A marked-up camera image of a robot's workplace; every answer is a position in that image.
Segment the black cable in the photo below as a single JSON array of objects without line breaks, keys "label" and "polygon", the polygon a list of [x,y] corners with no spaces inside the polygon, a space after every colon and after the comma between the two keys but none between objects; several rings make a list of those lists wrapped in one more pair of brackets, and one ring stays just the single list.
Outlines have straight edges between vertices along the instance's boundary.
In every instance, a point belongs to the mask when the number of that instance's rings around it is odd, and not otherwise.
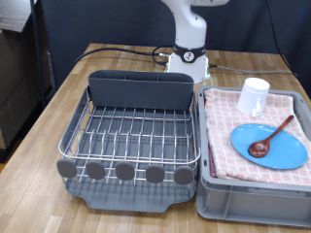
[{"label": "black cable", "polygon": [[33,21],[33,31],[34,31],[34,35],[35,35],[36,51],[37,51],[40,87],[41,87],[41,95],[42,95],[42,105],[43,105],[43,109],[45,109],[47,107],[46,92],[45,92],[45,86],[44,86],[44,82],[43,82],[41,53],[40,53],[40,46],[39,46],[39,35],[38,35],[37,17],[36,17],[36,9],[35,9],[34,0],[30,0],[30,8],[31,8],[32,21]]},{"label": "black cable", "polygon": [[154,50],[153,50],[153,54],[152,54],[152,57],[153,57],[153,60],[155,63],[159,64],[159,65],[164,65],[166,66],[166,62],[163,62],[163,61],[157,61],[156,58],[155,58],[155,55],[156,55],[156,51],[161,49],[161,48],[173,48],[172,45],[169,45],[169,46],[160,46],[160,47],[156,47]]},{"label": "black cable", "polygon": [[251,70],[239,70],[239,69],[233,69],[230,67],[220,66],[220,65],[214,65],[209,64],[209,68],[221,68],[231,71],[237,71],[237,72],[243,72],[243,73],[250,73],[250,74],[265,74],[265,73],[291,73],[292,71],[289,70],[267,70],[267,71],[251,71]]},{"label": "black cable", "polygon": [[271,21],[271,26],[272,26],[272,33],[273,33],[273,39],[274,39],[274,43],[276,46],[276,49],[278,50],[280,56],[282,57],[284,63],[289,67],[289,69],[292,71],[292,73],[295,75],[296,78],[298,78],[298,75],[293,71],[291,65],[289,64],[289,62],[286,60],[286,58],[284,57],[284,55],[281,53],[276,35],[275,35],[275,28],[274,28],[274,22],[273,22],[273,15],[271,12],[271,7],[270,7],[270,2],[269,0],[266,0],[266,4],[268,5],[268,10],[269,10],[269,14],[270,14],[270,21]]},{"label": "black cable", "polygon": [[143,51],[136,51],[136,50],[127,50],[127,49],[120,49],[120,48],[101,48],[101,49],[97,49],[97,50],[91,50],[88,51],[87,53],[82,54],[81,56],[79,56],[75,62],[73,67],[78,63],[78,61],[80,59],[82,59],[83,57],[90,55],[91,53],[97,52],[97,51],[103,51],[103,50],[119,50],[119,51],[125,51],[125,52],[131,52],[131,53],[135,53],[135,54],[140,54],[140,55],[151,55],[152,57],[154,57],[154,55],[159,56],[159,53],[153,53],[153,52],[143,52]]}]

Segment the wooden tabletop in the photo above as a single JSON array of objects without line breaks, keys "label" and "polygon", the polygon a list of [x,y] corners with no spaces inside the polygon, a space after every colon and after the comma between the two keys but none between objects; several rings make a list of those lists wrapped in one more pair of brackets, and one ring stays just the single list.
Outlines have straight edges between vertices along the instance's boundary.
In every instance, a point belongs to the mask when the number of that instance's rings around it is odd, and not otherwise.
[{"label": "wooden tabletop", "polygon": [[29,0],[0,0],[0,29],[22,32],[30,14]]},{"label": "wooden tabletop", "polygon": [[[109,45],[91,44],[87,50]],[[120,46],[131,50],[153,48]],[[279,55],[207,51],[210,63],[248,70],[287,69]],[[0,232],[306,232],[307,228],[201,217],[194,198],[174,204],[163,214],[92,210],[85,200],[69,194],[58,175],[58,143],[87,84],[99,69],[162,71],[149,56],[102,51],[87,56],[72,70],[0,175]],[[219,68],[201,84],[242,86],[246,78],[260,77],[273,89],[295,90],[309,108],[311,102],[291,74],[251,75]]]}]

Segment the black wall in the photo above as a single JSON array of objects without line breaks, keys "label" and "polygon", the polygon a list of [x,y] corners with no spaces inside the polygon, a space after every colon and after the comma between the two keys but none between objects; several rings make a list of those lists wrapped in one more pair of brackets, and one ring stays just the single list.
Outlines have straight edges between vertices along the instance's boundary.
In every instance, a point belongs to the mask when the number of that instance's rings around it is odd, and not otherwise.
[{"label": "black wall", "polygon": [[[279,46],[311,96],[311,1],[269,0]],[[42,0],[59,87],[89,43],[173,44],[175,23],[160,0]],[[208,50],[277,53],[265,0],[193,10],[208,24]]]}]

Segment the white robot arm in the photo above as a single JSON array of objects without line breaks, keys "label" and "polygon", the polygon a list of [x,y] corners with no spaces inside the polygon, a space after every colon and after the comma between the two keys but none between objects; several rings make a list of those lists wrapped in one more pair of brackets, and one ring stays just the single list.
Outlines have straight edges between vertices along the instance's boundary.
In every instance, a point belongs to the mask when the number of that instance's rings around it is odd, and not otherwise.
[{"label": "white robot arm", "polygon": [[208,79],[205,55],[206,22],[191,6],[213,7],[229,0],[162,0],[171,10],[176,24],[174,52],[169,56],[168,72],[190,75],[195,83]]}]

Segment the pink towel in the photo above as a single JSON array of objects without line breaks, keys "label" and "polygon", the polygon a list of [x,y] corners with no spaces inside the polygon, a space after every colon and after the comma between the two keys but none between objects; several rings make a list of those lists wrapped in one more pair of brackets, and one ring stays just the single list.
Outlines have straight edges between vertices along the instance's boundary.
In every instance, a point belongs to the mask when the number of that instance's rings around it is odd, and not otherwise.
[{"label": "pink towel", "polygon": [[[215,163],[216,176],[264,183],[311,185],[311,159],[295,169],[278,170],[260,166],[239,154],[230,142],[231,131],[245,123],[263,123],[278,127],[288,116],[294,115],[291,96],[269,94],[259,117],[245,116],[236,105],[241,92],[209,89],[205,91],[208,140]],[[311,154],[311,143],[295,117],[285,130],[296,136]]]},{"label": "pink towel", "polygon": [[209,158],[210,158],[210,175],[212,178],[216,178],[216,169],[215,169],[215,163],[214,163],[214,160],[213,160],[213,153],[211,151],[211,147],[210,147],[210,144],[208,144],[208,155],[209,155]]}]

